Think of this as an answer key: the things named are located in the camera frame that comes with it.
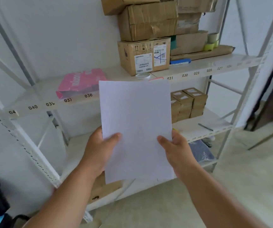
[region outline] packing tape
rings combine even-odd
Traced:
[[[139,80],[149,80],[150,79],[150,73],[138,73],[136,75],[136,77]]]
[[[219,40],[219,33],[210,33],[208,34],[208,43],[215,43]]]
[[[218,40],[218,41],[216,41],[215,43],[214,43],[214,47],[213,48],[217,48],[218,46],[219,46],[219,43],[220,43],[220,41]]]
[[[204,51],[212,51],[214,48],[214,43],[207,43],[205,46],[204,46]]]

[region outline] hand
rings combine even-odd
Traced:
[[[158,136],[157,141],[165,149],[167,160],[179,179],[182,180],[189,167],[198,165],[188,142],[176,130],[172,130],[172,141],[163,136]]]
[[[79,167],[86,168],[96,178],[103,171],[108,162],[113,148],[121,139],[121,134],[116,133],[104,140],[101,126],[91,134],[85,149],[85,153],[79,163]]]

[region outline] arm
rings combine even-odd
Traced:
[[[158,136],[176,176],[185,184],[192,202],[207,228],[267,227],[234,200],[195,160],[186,139],[172,132],[172,142]]]
[[[101,127],[90,136],[79,165],[70,173],[25,228],[77,228],[83,218],[92,185],[109,160],[121,134],[103,140]]]

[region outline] pink package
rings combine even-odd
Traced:
[[[77,73],[68,73],[56,91],[59,99],[74,97],[98,91],[98,81],[106,81],[101,69],[92,69]]]

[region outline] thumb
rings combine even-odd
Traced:
[[[172,143],[167,140],[167,138],[163,137],[163,136],[158,136],[157,137],[157,141],[159,142],[159,144],[165,149],[165,150],[168,150],[171,148],[172,146]]]
[[[110,138],[108,138],[105,142],[109,145],[115,147],[115,145],[119,142],[121,139],[122,134],[121,133],[115,133]]]

